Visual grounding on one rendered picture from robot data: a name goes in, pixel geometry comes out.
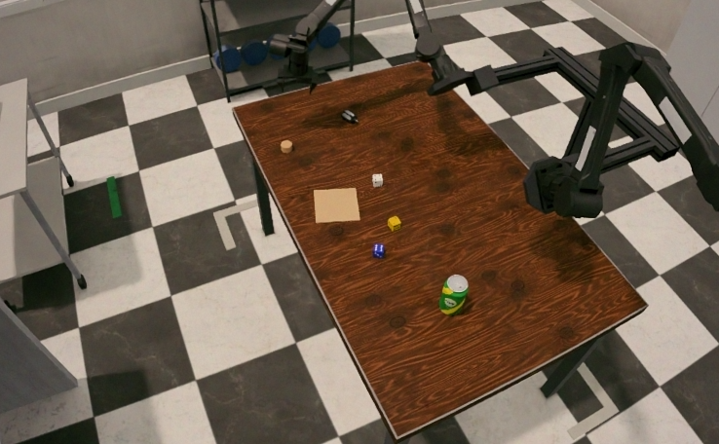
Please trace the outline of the yellow die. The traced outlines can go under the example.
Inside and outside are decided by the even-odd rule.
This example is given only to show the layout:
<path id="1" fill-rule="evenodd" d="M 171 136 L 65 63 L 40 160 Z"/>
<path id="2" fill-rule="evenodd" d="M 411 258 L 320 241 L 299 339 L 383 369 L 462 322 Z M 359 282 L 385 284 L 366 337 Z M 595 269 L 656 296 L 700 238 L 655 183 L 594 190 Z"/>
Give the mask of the yellow die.
<path id="1" fill-rule="evenodd" d="M 398 220 L 398 218 L 396 216 L 393 218 L 390 218 L 388 221 L 388 226 L 390 227 L 390 229 L 392 231 L 397 230 L 400 228 L 400 221 Z"/>

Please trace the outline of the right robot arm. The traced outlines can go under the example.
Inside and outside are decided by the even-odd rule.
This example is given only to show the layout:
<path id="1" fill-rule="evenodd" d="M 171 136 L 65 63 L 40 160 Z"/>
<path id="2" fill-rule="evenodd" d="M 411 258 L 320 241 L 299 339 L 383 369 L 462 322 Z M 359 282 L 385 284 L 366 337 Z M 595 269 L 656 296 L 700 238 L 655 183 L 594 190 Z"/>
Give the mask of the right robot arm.
<path id="1" fill-rule="evenodd" d="M 290 70 L 290 60 L 297 64 L 302 64 L 307 61 L 308 66 L 308 47 L 310 47 L 311 42 L 320 34 L 320 31 L 324 28 L 328 20 L 345 1 L 346 0 L 322 0 L 308 16 L 304 17 L 297 24 L 295 29 L 297 33 L 296 37 L 275 34 L 270 44 L 269 53 L 285 58 L 289 56 L 288 70 Z M 405 0 L 405 4 L 410 17 L 414 38 L 417 39 L 414 53 L 416 57 L 419 57 L 417 61 L 430 62 L 432 70 L 434 71 L 432 72 L 432 76 L 435 80 L 434 84 L 451 75 L 466 71 L 464 67 L 458 69 L 456 63 L 452 62 L 450 56 L 446 54 L 443 45 L 441 46 L 439 44 L 438 38 L 432 33 L 423 0 Z M 292 53 L 290 52 L 290 48 L 292 48 Z M 445 74 L 447 72 L 450 73 Z"/>

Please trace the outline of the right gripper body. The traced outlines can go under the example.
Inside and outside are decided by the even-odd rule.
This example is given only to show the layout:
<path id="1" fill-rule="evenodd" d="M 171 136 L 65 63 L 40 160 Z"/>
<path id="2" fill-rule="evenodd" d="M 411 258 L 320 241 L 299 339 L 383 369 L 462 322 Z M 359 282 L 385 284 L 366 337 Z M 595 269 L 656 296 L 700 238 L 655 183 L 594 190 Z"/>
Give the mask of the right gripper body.
<path id="1" fill-rule="evenodd" d="M 306 69 L 308 69 L 308 72 Z M 290 70 L 288 70 L 288 64 L 285 64 L 284 68 L 279 68 L 278 78 L 297 79 L 299 84 L 316 85 L 318 83 L 318 75 L 313 74 L 313 66 L 307 67 L 307 61 L 297 64 L 290 60 Z"/>

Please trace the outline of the green soda can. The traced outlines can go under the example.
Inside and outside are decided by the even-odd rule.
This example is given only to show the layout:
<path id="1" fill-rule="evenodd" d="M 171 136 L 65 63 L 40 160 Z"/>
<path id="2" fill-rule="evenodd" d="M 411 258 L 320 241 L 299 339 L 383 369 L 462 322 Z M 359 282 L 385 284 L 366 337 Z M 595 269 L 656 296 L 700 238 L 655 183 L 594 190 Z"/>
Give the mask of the green soda can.
<path id="1" fill-rule="evenodd" d="M 440 309 L 447 315 L 456 315 L 462 310 L 469 287 L 461 276 L 452 276 L 444 284 L 439 300 Z"/>

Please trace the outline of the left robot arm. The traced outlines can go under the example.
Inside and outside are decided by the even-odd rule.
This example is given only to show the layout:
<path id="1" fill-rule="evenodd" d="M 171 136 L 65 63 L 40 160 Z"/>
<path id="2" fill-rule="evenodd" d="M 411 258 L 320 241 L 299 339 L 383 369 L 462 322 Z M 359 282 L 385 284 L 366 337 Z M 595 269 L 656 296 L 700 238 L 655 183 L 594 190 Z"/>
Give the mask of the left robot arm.
<path id="1" fill-rule="evenodd" d="M 597 60 L 600 60 L 597 89 L 570 176 L 562 162 L 535 170 L 542 209 L 554 209 L 559 216 L 578 219 L 596 218 L 601 213 L 604 184 L 599 181 L 600 170 L 624 87 L 631 76 L 647 94 L 685 155 L 703 198 L 719 212 L 719 145 L 670 77 L 670 66 L 660 52 L 622 42 L 599 51 Z"/>

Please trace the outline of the tan mat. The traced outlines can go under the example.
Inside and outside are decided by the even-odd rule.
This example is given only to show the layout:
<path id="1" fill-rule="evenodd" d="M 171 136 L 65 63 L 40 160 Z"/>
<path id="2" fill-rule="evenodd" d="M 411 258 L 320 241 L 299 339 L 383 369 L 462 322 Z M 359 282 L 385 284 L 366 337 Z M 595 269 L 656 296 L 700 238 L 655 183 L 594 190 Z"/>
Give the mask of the tan mat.
<path id="1" fill-rule="evenodd" d="M 360 221 L 356 188 L 316 190 L 316 223 Z"/>

